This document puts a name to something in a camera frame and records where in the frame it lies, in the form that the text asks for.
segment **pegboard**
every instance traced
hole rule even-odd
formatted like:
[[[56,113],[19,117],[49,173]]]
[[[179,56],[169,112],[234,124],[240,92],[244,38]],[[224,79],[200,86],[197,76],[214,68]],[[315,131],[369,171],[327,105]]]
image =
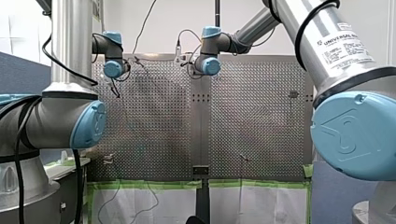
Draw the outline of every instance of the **pegboard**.
[[[132,63],[132,74],[116,82],[120,98],[103,80],[96,88],[106,103],[106,132],[94,153],[89,177],[94,180],[191,177],[190,78],[173,62]],[[96,63],[95,78],[103,77]],[[114,163],[102,158],[114,154]]]
[[[200,80],[173,58],[134,64],[130,78],[116,83],[120,99],[102,80],[103,63],[93,66],[108,121],[93,150],[91,181],[191,180],[197,164],[208,164],[211,178],[304,179],[312,85],[294,57],[220,55],[221,73]],[[104,165],[111,154],[114,163]]]
[[[223,62],[212,79],[211,178],[304,179],[312,85],[293,58],[262,57]]]

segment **sticker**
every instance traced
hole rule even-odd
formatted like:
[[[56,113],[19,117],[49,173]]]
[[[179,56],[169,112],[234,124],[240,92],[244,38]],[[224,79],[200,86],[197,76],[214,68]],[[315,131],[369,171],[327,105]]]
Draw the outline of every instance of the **sticker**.
[[[346,22],[340,22],[337,23],[338,27],[340,27],[341,30],[348,30],[351,31],[352,30],[352,26]]]
[[[342,69],[353,63],[373,62],[373,57],[352,31],[340,31],[318,41],[318,52],[329,69]]]

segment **metal frame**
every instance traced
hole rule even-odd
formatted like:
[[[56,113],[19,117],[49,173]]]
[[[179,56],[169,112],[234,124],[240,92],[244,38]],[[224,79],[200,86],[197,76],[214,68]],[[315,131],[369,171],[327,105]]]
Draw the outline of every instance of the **metal frame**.
[[[137,54],[136,55],[142,63],[145,61],[165,61],[174,60],[174,54]],[[131,54],[124,54],[124,58],[132,59]],[[243,55],[234,57],[232,55],[220,55],[220,60],[223,62],[239,62],[239,63],[296,63],[293,56],[264,56],[264,55]],[[99,58],[98,62],[102,63],[103,58]],[[191,107],[191,166],[207,166],[209,165],[209,125],[211,120],[211,78],[202,77],[201,79],[190,79],[191,91],[190,96],[187,97]],[[313,85],[309,76],[305,76],[305,105],[304,105],[304,164],[312,162],[312,141],[310,138],[310,125],[313,113],[312,102],[314,100]],[[194,175],[191,167],[191,176],[195,179],[206,179],[209,176]],[[299,178],[276,178],[272,179],[279,181],[302,181],[302,175]],[[179,178],[154,178],[156,180],[181,180]]]
[[[142,63],[145,61],[173,61],[174,54],[138,54],[136,55]],[[125,54],[124,58],[133,59],[131,54]],[[250,62],[250,63],[296,63],[292,56],[262,56],[262,55],[243,55],[234,57],[232,55],[220,55],[219,59],[223,62]],[[313,85],[309,76],[305,76],[305,93],[304,93],[304,163],[312,162],[312,141],[310,137],[309,126],[313,113],[312,102]],[[206,223],[210,223],[210,198],[209,184],[210,178],[210,158],[209,158],[209,141],[210,141],[210,122],[212,108],[212,77],[202,77],[200,79],[190,79],[190,95],[187,100],[190,104],[190,121],[191,121],[191,176],[193,179],[201,180],[203,185],[197,190],[196,194],[196,216],[200,217]],[[155,180],[175,180],[174,178],[155,178]],[[275,178],[274,180],[283,181],[302,181],[300,178]]]

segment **metal rod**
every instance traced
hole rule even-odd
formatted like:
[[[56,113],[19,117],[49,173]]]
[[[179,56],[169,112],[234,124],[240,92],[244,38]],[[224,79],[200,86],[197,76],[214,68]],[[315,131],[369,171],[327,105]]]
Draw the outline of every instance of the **metal rod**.
[[[279,22],[274,19],[270,9],[265,7],[238,31],[235,36],[240,43],[250,46],[278,25]]]
[[[215,20],[216,26],[220,27],[220,0],[215,0]]]
[[[66,67],[91,77],[92,1],[52,1],[52,53]],[[52,63],[52,82],[90,86]]]

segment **wall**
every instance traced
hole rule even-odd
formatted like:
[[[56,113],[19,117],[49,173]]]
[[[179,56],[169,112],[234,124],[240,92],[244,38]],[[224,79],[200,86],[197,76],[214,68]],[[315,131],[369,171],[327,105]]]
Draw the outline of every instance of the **wall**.
[[[104,0],[107,30],[122,32],[124,49],[132,52],[135,39],[151,5],[151,0]],[[136,52],[173,53],[178,33],[186,28],[198,35],[206,25],[214,24],[214,0],[158,0],[148,19]],[[233,33],[263,8],[261,0],[222,0],[221,27]],[[353,25],[373,56],[380,64],[396,63],[396,41],[391,39],[390,22],[393,0],[343,0],[341,12]],[[198,42],[191,35],[183,35],[185,51],[192,51]],[[274,36],[252,54],[293,55],[294,49],[284,27],[278,26]]]
[[[36,0],[0,0],[0,51],[50,65],[41,46],[50,36],[51,21],[42,11]],[[95,18],[92,22],[93,30],[101,33],[101,23]]]
[[[105,27],[122,32],[124,50],[132,52],[135,39],[149,11],[151,0],[104,0]],[[202,28],[214,25],[214,0],[158,0],[148,19],[136,52],[174,53],[178,33],[186,28],[201,35]],[[221,27],[233,33],[263,8],[261,0],[222,0]],[[193,51],[199,42],[190,34],[182,36],[184,51]],[[253,54],[293,54],[293,46],[283,26]]]

